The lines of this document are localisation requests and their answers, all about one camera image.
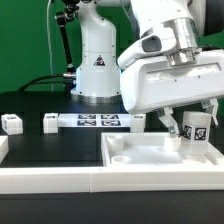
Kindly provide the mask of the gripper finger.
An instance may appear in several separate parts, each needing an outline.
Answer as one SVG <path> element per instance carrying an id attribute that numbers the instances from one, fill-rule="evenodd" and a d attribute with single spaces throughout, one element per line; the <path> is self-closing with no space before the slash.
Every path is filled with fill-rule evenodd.
<path id="1" fill-rule="evenodd" d="M 165 107 L 157 111 L 159 120 L 168 129 L 170 136 L 174 138 L 179 135 L 179 128 L 178 128 L 178 123 L 173 118 L 172 114 L 173 114 L 173 109 L 170 107 Z"/>
<path id="2" fill-rule="evenodd" d="M 215 126 L 218 125 L 217 112 L 218 112 L 218 101 L 216 98 L 206 99 L 201 102 L 202 108 L 211 115 Z"/>

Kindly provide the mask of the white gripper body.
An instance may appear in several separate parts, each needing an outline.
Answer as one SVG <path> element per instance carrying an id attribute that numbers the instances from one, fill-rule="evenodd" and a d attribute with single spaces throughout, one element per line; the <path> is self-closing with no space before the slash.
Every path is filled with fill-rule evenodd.
<path id="1" fill-rule="evenodd" d="M 165 56 L 140 59 L 121 75 L 123 104 L 130 114 L 224 97 L 224 51 L 203 51 L 195 64 L 171 67 Z"/>

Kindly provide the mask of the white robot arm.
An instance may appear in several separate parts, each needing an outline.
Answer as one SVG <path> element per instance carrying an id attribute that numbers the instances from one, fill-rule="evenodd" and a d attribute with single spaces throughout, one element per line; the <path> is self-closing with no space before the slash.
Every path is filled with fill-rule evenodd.
<path id="1" fill-rule="evenodd" d="M 98 6 L 131 7 L 139 38 L 116 54 L 116 29 Z M 224 0 L 81 0 L 82 63 L 74 97 L 101 102 L 120 94 L 131 114 L 156 111 L 172 135 L 172 109 L 200 102 L 212 118 L 224 97 L 224 50 L 198 38 L 224 28 Z"/>

